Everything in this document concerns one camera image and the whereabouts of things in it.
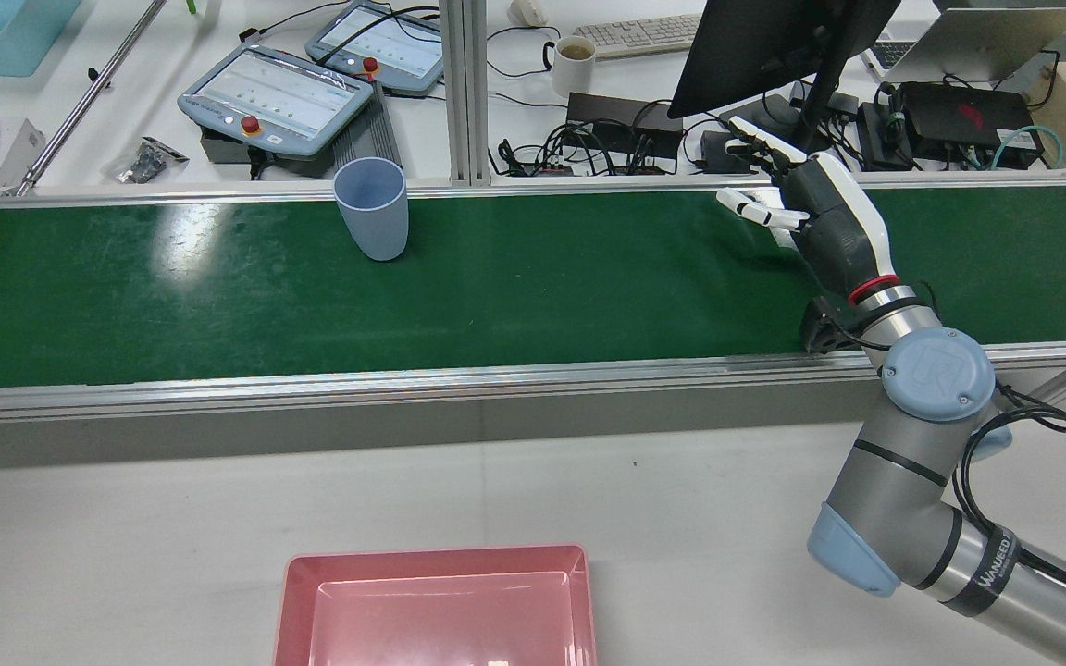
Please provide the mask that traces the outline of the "white grey right robot hand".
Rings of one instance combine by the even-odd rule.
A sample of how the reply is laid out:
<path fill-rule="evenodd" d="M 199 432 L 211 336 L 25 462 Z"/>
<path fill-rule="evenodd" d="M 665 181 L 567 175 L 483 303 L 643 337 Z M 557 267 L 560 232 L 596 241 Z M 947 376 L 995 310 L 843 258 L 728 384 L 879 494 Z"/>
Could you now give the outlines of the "white grey right robot hand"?
<path fill-rule="evenodd" d="M 885 220 L 836 156 L 805 153 L 743 117 L 729 126 L 753 151 L 771 157 L 784 205 L 758 202 L 732 186 L 716 193 L 718 204 L 740 218 L 790 232 L 817 281 L 851 306 L 899 285 Z"/>

